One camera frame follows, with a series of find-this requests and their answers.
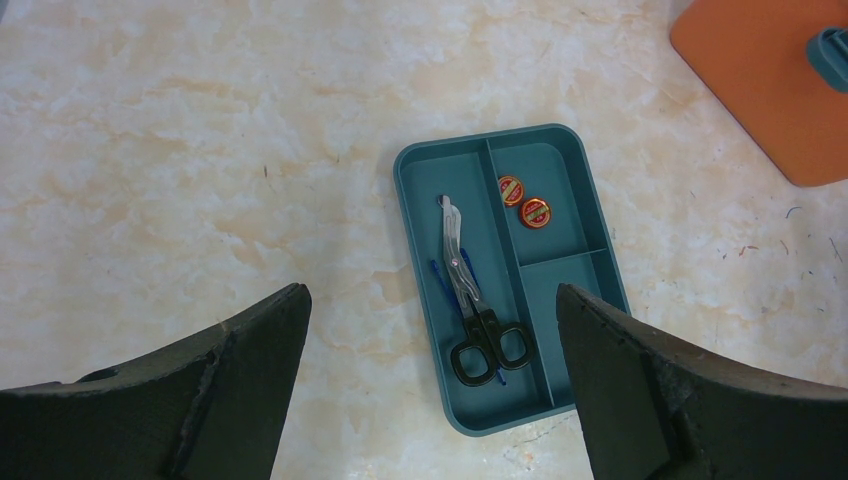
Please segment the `black handled scissors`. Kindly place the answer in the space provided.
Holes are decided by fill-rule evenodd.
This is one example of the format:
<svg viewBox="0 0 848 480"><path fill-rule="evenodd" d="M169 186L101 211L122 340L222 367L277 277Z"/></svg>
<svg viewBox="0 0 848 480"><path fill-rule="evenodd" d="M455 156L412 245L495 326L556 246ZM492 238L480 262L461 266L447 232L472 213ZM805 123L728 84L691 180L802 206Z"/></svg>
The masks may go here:
<svg viewBox="0 0 848 480"><path fill-rule="evenodd" d="M520 370L536 357L535 340L524 324L501 322L483 299L470 257L461 244L461 212L447 195L440 195L437 203L442 210L442 264L447 274L443 286L453 294L465 333L465 339L450 352L451 367L465 386L482 387L493 380L505 386L507 371ZM463 355L470 351L480 354L484 371L468 372Z"/></svg>

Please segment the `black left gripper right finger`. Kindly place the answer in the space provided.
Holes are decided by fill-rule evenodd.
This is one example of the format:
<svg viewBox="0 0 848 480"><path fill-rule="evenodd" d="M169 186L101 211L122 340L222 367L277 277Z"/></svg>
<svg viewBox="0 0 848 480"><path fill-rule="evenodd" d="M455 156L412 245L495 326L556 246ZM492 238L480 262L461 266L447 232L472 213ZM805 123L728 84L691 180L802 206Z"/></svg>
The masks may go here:
<svg viewBox="0 0 848 480"><path fill-rule="evenodd" d="M563 284L556 316L597 479L843 479L847 392L718 355Z"/></svg>

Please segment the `teal divided tray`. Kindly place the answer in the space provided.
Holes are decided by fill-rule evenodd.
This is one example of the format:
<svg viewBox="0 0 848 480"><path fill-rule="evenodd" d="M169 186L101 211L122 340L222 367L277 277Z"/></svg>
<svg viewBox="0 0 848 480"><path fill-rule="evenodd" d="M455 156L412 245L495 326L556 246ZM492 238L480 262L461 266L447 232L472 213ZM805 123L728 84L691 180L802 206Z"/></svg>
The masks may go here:
<svg viewBox="0 0 848 480"><path fill-rule="evenodd" d="M416 143L397 156L393 174L439 384L443 410L459 433L481 437L556 415L574 406L556 319L556 292L575 284L620 310L625 290L580 137L545 124ZM522 203L506 207L498 188L519 178L531 197L548 202L550 223L525 227ZM450 352L465 338L430 266L440 263L447 195L462 215L461 244L470 256L483 299L504 323L520 322L537 355L520 370L468 387L456 377Z"/></svg>

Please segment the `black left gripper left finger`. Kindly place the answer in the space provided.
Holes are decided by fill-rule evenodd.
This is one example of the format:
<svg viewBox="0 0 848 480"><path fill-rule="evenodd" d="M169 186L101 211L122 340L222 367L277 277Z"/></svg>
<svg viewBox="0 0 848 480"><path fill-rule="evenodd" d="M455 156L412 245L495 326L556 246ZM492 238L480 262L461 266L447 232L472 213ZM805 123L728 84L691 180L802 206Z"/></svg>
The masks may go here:
<svg viewBox="0 0 848 480"><path fill-rule="evenodd" d="M5 479L267 479L312 299L291 284L76 382L1 393Z"/></svg>

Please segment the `blue tweezers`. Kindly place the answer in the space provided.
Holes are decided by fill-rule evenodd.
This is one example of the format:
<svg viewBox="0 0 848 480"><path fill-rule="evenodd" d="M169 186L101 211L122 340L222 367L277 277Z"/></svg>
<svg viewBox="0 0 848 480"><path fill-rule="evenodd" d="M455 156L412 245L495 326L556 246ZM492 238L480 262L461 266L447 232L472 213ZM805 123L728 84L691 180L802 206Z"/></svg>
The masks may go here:
<svg viewBox="0 0 848 480"><path fill-rule="evenodd" d="M460 249L460 255L462 256L467 268L469 269L475 284L479 285L479 282L478 282L478 279L477 279L476 274L474 272L470 257L469 257L467 251L464 248ZM450 286L448 284L448 282L442 277L439 265L440 265L440 263L437 262L436 260L430 261L431 270L432 270L433 274L435 275L435 278L437 279L437 281L440 283L445 296L448 298L448 300L451 304L451 307L460 317L462 317L462 312L461 312L458 300L456 298L455 291L454 291L453 287ZM497 370L496 370L496 378L498 379L499 383L502 386L504 386L504 387L507 386L507 382L506 382L506 379L504 377L503 370L500 367L498 367Z"/></svg>

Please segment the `copper coin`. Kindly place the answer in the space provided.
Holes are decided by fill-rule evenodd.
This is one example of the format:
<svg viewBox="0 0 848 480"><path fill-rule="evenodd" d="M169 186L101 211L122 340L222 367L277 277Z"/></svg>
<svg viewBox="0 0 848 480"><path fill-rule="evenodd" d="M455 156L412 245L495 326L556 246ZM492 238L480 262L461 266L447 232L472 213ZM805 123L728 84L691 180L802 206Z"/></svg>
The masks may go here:
<svg viewBox="0 0 848 480"><path fill-rule="evenodd" d="M541 229L552 219L552 210L548 202L539 197L531 197L520 206L519 219L530 229Z"/></svg>
<svg viewBox="0 0 848 480"><path fill-rule="evenodd" d="M504 175L498 179L498 188L506 207L515 207L522 203L525 188L522 181L512 175Z"/></svg>

